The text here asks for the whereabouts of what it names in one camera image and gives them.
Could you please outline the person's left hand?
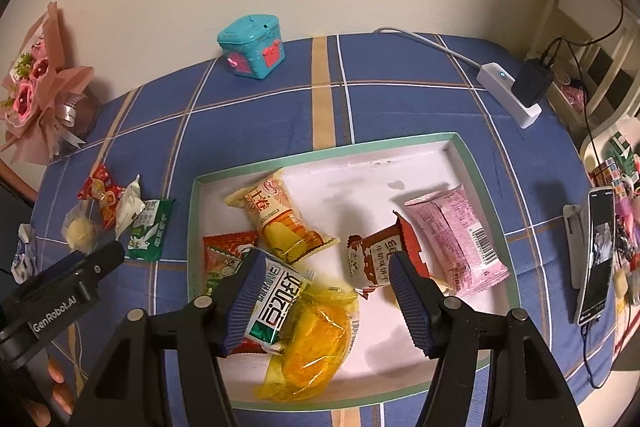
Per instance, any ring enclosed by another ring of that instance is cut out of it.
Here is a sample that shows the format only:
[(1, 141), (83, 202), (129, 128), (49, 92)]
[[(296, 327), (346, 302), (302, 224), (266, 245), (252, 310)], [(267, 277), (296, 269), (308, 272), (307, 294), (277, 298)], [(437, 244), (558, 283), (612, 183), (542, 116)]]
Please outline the person's left hand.
[(62, 365), (43, 350), (26, 367), (42, 396), (40, 401), (31, 397), (21, 399), (24, 410), (34, 424), (39, 427), (50, 426), (55, 418), (67, 423), (73, 415), (75, 395), (66, 383)]

